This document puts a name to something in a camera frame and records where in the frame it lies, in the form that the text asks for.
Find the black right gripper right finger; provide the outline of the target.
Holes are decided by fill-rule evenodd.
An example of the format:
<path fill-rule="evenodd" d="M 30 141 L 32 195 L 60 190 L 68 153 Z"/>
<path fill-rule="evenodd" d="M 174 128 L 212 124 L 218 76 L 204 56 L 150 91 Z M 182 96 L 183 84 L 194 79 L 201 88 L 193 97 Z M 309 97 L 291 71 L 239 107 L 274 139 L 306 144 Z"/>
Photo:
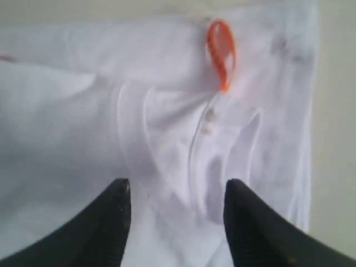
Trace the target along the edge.
<path fill-rule="evenodd" d="M 239 179 L 226 183 L 224 226 L 234 266 L 355 266 L 285 220 Z"/>

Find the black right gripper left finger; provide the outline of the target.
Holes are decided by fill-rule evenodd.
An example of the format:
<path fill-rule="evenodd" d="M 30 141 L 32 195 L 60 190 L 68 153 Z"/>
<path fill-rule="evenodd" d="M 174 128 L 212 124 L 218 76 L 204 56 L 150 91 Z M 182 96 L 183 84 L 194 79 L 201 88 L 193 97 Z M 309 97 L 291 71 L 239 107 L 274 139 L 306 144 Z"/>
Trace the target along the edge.
<path fill-rule="evenodd" d="M 116 179 L 72 220 L 1 266 L 120 266 L 130 225 L 130 183 Z"/>

